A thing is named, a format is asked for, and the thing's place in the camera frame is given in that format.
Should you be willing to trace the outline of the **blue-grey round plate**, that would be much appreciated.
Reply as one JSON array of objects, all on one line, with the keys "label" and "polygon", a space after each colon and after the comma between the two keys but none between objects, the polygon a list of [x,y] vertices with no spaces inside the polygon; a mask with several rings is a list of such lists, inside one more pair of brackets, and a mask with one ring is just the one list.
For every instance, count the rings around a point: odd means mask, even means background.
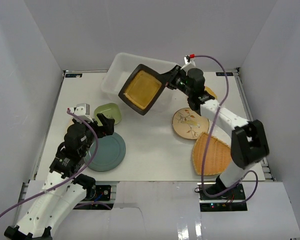
[{"label": "blue-grey round plate", "polygon": [[96,155],[88,168],[95,172],[108,172],[116,168],[126,155],[126,143],[116,132],[98,139]]}]

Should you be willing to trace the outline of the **black square amber plate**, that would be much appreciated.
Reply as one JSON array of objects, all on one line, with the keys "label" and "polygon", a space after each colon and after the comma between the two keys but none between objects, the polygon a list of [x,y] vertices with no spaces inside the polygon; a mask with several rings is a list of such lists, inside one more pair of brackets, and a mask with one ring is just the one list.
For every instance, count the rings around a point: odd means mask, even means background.
[{"label": "black square amber plate", "polygon": [[118,96],[131,109],[144,116],[165,87],[166,82],[161,74],[144,64],[139,64],[122,86]]}]

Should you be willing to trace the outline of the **beige bird painted plate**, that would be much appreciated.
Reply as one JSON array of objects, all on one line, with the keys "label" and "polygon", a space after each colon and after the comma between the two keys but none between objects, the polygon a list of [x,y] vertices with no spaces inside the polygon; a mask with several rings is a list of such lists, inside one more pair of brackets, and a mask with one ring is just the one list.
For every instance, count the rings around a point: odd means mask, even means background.
[{"label": "beige bird painted plate", "polygon": [[210,121],[189,107],[185,107],[179,109],[173,115],[172,128],[179,137],[196,140],[202,133],[209,131]]}]

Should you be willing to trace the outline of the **woven bamboo basket plate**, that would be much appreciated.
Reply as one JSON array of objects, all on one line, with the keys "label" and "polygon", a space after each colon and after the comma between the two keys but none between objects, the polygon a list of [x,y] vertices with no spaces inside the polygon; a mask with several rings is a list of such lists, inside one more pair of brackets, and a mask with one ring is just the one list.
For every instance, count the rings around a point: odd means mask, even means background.
[{"label": "woven bamboo basket plate", "polygon": [[[202,132],[196,140],[192,149],[192,164],[197,175],[202,174],[202,161],[208,134]],[[208,145],[208,151],[204,164],[204,176],[221,174],[232,161],[231,148],[223,141],[212,136]]]}]

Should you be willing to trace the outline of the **cream panda dish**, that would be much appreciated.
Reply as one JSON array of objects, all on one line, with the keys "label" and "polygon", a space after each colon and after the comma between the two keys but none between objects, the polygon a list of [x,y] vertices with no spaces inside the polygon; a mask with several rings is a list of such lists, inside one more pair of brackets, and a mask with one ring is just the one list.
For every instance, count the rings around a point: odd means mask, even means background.
[{"label": "cream panda dish", "polygon": [[68,124],[67,124],[67,126],[65,127],[65,133],[67,133],[68,128],[69,128],[71,125],[73,125],[73,124],[74,124],[73,120],[70,119],[69,122],[68,122]]}]

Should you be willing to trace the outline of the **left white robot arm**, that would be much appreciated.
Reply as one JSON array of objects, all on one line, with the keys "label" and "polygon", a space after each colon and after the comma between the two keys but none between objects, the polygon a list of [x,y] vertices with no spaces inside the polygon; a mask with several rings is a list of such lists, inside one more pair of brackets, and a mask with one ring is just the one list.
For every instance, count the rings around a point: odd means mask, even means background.
[{"label": "left white robot arm", "polygon": [[89,149],[99,147],[98,140],[114,133],[114,119],[97,114],[98,122],[87,115],[77,116],[71,111],[73,123],[67,128],[41,192],[26,214],[8,226],[4,236],[8,240],[51,240],[70,211],[81,201],[95,196],[96,181],[82,172]]}]

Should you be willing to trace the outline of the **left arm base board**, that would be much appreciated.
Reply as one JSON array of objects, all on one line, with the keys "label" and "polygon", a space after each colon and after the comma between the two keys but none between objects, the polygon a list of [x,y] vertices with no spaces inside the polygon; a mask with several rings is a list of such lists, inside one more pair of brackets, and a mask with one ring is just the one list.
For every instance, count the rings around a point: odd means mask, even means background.
[{"label": "left arm base board", "polygon": [[97,184],[90,196],[78,203],[75,210],[111,210],[116,199],[116,186]]}]

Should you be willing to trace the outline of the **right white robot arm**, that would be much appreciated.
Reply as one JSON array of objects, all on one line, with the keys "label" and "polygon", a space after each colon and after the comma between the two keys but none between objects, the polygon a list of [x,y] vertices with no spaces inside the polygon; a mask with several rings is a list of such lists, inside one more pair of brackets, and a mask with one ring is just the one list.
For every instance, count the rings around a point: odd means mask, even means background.
[{"label": "right white robot arm", "polygon": [[209,198],[228,199],[246,175],[253,173],[252,167],[270,153],[262,122],[247,120],[223,107],[206,90],[203,71],[198,68],[184,71],[176,65],[160,77],[167,88],[177,89],[187,96],[188,105],[193,111],[212,121],[211,129],[218,126],[230,136],[231,162],[216,177],[215,184],[208,188],[202,185],[200,189]]}]

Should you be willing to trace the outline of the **right arm base board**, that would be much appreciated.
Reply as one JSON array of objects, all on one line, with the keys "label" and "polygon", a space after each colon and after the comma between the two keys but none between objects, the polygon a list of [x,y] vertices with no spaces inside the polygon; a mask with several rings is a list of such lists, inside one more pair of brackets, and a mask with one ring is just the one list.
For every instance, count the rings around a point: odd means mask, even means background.
[{"label": "right arm base board", "polygon": [[217,197],[206,196],[201,190],[201,184],[198,184],[194,192],[199,195],[201,213],[246,212],[248,210],[247,204],[241,203],[246,199],[241,183],[224,195]]}]

